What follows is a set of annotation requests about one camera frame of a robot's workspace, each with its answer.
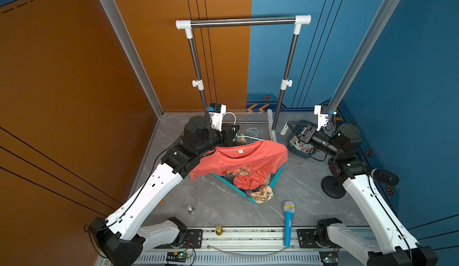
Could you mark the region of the teal plastic laundry basket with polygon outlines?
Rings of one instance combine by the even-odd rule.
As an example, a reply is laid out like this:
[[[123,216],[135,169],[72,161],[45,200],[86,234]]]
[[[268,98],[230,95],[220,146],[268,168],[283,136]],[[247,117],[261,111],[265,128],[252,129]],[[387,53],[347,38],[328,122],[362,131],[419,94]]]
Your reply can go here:
[[[222,181],[225,185],[229,186],[236,193],[248,199],[248,201],[256,205],[259,205],[259,204],[266,203],[267,201],[271,200],[274,197],[274,186],[276,182],[278,181],[279,177],[281,176],[283,169],[284,169],[284,164],[278,169],[276,174],[270,175],[260,187],[254,190],[243,190],[243,189],[237,188],[233,184],[233,181],[229,181],[223,176],[217,176],[217,175],[214,175],[214,176],[220,181]]]

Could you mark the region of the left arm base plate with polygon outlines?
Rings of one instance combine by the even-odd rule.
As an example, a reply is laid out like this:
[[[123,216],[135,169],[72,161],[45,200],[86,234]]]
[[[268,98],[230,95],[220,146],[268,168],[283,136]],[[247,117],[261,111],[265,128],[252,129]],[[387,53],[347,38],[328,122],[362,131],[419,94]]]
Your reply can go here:
[[[193,246],[200,249],[203,242],[203,229],[188,229],[181,244],[164,244],[155,249],[185,249]]]

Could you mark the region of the right green circuit board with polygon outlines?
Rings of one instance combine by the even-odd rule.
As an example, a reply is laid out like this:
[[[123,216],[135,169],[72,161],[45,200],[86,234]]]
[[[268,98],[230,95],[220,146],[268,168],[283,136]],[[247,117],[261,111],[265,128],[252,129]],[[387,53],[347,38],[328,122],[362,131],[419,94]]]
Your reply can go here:
[[[319,252],[319,255],[324,266],[338,266],[339,256],[336,252]]]

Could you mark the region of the beige patterned cloth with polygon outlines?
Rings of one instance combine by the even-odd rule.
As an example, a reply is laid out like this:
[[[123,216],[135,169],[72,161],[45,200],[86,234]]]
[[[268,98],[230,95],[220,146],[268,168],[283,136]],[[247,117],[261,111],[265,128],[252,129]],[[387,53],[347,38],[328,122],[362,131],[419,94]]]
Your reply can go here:
[[[262,185],[254,191],[247,191],[246,195],[256,204],[263,204],[274,197],[272,188],[269,185]]]

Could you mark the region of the left green circuit board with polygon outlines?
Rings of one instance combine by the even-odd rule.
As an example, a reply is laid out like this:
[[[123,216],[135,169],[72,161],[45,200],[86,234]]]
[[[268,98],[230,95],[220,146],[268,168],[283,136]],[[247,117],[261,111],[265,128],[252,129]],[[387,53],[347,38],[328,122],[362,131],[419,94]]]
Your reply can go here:
[[[194,255],[191,252],[168,252],[165,262],[167,265],[183,265],[194,261]]]

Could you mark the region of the red t-shirt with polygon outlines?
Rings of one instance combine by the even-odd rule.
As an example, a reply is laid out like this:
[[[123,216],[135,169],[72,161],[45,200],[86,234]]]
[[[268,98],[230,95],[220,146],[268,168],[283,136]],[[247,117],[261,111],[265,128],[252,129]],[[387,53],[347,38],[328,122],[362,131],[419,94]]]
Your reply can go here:
[[[238,147],[217,147],[215,152],[205,156],[190,172],[190,180],[199,176],[234,175],[233,185],[241,190],[255,190],[276,174],[288,161],[287,148],[274,141],[256,141]]]

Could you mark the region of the blue toy microphone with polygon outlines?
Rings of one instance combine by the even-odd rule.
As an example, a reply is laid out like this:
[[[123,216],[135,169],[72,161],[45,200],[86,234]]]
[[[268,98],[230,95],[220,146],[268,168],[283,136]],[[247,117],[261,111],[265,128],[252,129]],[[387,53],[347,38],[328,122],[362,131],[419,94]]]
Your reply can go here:
[[[292,234],[292,220],[295,213],[295,205],[292,201],[285,201],[283,204],[284,211],[284,246],[290,247]]]

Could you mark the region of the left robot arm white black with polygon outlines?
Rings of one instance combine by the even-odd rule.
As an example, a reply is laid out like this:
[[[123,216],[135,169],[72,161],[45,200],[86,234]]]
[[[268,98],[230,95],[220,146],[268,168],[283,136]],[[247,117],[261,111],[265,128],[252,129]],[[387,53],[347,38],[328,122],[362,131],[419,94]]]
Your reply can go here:
[[[145,250],[162,245],[178,248],[187,227],[176,217],[145,227],[142,224],[168,192],[217,147],[229,144],[240,126],[222,123],[216,117],[193,116],[175,142],[160,154],[160,163],[149,178],[119,209],[106,218],[96,218],[86,232],[101,257],[114,266],[131,266]]]

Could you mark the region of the light green wire hanger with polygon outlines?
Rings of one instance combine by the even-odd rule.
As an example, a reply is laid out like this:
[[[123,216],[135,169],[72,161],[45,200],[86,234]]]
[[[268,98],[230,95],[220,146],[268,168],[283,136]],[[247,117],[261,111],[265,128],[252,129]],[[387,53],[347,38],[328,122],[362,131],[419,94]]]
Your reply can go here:
[[[238,146],[244,146],[253,144],[255,142],[263,141],[264,139],[259,136],[259,130],[255,127],[244,128],[243,125],[239,124],[237,120],[237,116],[232,113],[228,112],[225,113],[223,118],[232,116],[233,119],[229,121],[223,121],[223,124],[232,124],[232,125],[240,125],[240,130],[236,135],[236,139],[238,140]]]

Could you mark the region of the dark teal clothespin bin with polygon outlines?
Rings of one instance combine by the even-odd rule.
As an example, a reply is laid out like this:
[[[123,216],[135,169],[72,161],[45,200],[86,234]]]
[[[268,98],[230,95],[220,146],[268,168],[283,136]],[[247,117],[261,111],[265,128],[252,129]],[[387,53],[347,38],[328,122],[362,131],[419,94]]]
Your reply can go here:
[[[300,121],[294,121],[294,122],[300,122],[300,123],[305,123],[306,125],[316,126],[314,123],[307,121],[307,120],[300,120]],[[301,158],[306,158],[306,159],[312,158],[313,155],[317,152],[317,149],[314,146],[303,143],[298,138],[292,135],[289,138],[287,147],[288,147],[288,150],[294,155],[299,156]]]

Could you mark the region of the small brass weight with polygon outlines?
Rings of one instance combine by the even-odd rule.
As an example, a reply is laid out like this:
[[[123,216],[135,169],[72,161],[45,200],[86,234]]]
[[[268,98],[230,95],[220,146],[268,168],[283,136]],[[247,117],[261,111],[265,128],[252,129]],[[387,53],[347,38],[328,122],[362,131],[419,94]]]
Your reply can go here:
[[[224,232],[223,228],[220,225],[216,226],[215,233],[216,233],[217,236],[222,236],[223,232]]]

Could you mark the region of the aluminium front rail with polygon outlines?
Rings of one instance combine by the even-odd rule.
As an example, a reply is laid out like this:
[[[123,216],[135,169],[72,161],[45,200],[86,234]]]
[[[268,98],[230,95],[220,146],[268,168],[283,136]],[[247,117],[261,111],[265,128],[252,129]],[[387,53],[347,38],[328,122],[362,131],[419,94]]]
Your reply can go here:
[[[175,230],[162,230],[161,225],[142,227],[137,231],[137,235],[144,238],[143,250],[152,250],[164,244],[170,244],[170,238],[175,234]],[[292,228],[291,248],[300,248],[296,231],[302,228],[316,229],[316,227],[294,227]],[[284,248],[284,228],[283,227],[224,227],[223,235],[217,236],[215,228],[204,227],[203,242],[201,250],[224,250],[224,251],[274,251]],[[184,240],[182,232],[177,237],[178,243]]]

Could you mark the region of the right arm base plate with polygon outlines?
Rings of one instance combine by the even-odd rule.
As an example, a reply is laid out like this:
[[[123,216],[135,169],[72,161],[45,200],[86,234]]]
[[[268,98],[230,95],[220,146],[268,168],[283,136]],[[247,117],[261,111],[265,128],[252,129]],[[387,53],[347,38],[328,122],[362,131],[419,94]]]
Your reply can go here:
[[[339,249],[339,244],[334,244],[329,240],[327,234],[318,233],[315,229],[302,228],[296,231],[298,242],[301,249],[319,248],[319,249]]]

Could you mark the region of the green circuit board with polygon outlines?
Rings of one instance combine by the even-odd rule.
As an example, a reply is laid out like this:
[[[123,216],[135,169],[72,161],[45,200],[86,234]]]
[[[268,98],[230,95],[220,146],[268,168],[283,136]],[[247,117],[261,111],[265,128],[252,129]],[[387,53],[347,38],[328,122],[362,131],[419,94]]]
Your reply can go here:
[[[183,265],[194,261],[194,255],[191,252],[168,252],[165,262],[167,265]]]
[[[319,252],[319,255],[324,266],[338,266],[339,256],[336,252]]]

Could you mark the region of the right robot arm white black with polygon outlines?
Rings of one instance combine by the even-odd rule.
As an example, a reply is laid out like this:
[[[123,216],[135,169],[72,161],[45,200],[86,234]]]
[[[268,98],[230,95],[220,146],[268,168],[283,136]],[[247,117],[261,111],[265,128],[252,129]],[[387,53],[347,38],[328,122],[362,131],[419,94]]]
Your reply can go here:
[[[288,121],[300,142],[312,145],[330,157],[331,175],[321,181],[323,192],[340,199],[349,194],[368,222],[376,243],[350,230],[337,218],[321,219],[316,226],[316,242],[322,247],[337,246],[365,266],[435,266],[438,257],[430,246],[422,246],[394,214],[381,196],[377,183],[395,186],[399,177],[384,169],[372,169],[357,151],[362,143],[359,129],[341,125],[333,136],[314,125]]]

